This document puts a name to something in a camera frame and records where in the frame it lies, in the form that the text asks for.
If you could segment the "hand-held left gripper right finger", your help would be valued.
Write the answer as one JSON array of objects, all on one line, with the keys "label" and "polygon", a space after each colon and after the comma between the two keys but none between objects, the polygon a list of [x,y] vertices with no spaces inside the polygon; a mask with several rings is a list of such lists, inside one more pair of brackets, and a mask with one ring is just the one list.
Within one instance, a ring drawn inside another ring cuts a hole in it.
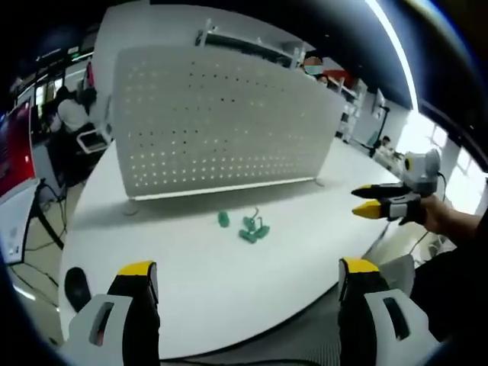
[{"label": "hand-held left gripper right finger", "polygon": [[440,342],[410,298],[413,257],[377,266],[363,258],[339,260],[341,365],[425,365]]}]

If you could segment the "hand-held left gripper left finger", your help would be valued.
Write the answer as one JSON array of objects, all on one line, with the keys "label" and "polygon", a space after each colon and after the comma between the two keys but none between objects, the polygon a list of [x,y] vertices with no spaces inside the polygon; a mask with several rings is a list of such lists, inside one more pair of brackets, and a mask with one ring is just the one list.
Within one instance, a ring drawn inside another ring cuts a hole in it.
[{"label": "hand-held left gripper left finger", "polygon": [[157,264],[122,267],[105,294],[91,294],[85,272],[67,271],[65,295],[75,311],[62,356],[70,365],[158,365]]}]

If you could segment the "person's right hand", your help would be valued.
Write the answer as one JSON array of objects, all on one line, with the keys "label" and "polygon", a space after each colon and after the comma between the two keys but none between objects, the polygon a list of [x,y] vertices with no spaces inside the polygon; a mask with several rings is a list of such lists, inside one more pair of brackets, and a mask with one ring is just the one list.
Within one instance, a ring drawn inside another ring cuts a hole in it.
[{"label": "person's right hand", "polygon": [[455,209],[439,200],[435,195],[420,200],[420,217],[416,223],[431,233],[446,236],[455,218]]}]

